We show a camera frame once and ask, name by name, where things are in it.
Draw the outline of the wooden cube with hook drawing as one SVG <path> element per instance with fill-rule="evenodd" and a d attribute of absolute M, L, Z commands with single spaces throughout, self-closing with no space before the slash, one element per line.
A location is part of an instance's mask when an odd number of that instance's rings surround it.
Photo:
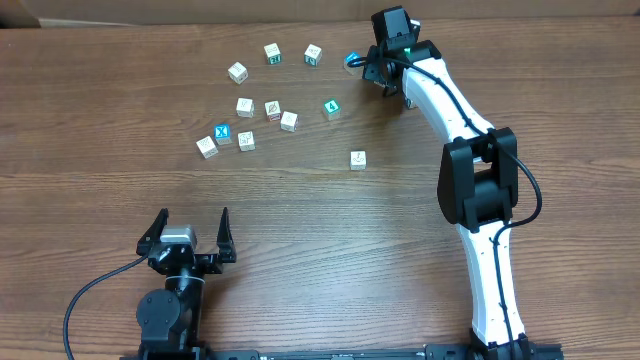
<path fill-rule="evenodd" d="M 350 169 L 352 171 L 365 170 L 367 165 L 367 158 L 365 151 L 351 151 L 350 152 Z"/>

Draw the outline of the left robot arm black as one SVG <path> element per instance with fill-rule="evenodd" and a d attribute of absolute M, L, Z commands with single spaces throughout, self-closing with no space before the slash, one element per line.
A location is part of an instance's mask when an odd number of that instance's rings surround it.
<path fill-rule="evenodd" d="M 213 351 L 199 339 L 205 277 L 221 274 L 223 266 L 237 260 L 229 212 L 221 215 L 216 253 L 196 252 L 197 237 L 190 225 L 167 223 L 169 212 L 160 210 L 137 243 L 136 253 L 165 277 L 164 286 L 140 300 L 136 319 L 141 328 L 138 359 L 211 359 Z"/>

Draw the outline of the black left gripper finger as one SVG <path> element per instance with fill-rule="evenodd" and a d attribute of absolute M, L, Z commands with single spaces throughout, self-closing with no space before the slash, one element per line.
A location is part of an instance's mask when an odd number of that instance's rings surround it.
<path fill-rule="evenodd" d="M 219 249 L 218 257 L 221 263 L 235 263 L 237 261 L 237 253 L 231 234 L 227 207 L 223 209 L 221 215 L 216 244 Z"/>
<path fill-rule="evenodd" d="M 164 227 L 167 225 L 169 217 L 169 211 L 167 208 L 162 208 L 152 225 L 142 235 L 136 245 L 136 254 L 139 256 L 148 256 L 149 252 L 160 241 L 160 236 Z"/>

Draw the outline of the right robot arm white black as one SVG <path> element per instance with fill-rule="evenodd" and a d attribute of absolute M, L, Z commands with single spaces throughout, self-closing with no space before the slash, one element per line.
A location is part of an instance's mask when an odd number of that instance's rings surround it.
<path fill-rule="evenodd" d="M 518 221 L 518 176 L 530 170 L 518 158 L 510 128 L 495 128 L 479 115 L 451 79 L 430 41 L 370 47 L 350 61 L 362 77 L 390 96 L 402 93 L 422 111 L 443 143 L 437 199 L 456 226 L 465 250 L 473 316 L 470 356 L 525 359 L 530 350 L 517 309 L 509 240 Z"/>

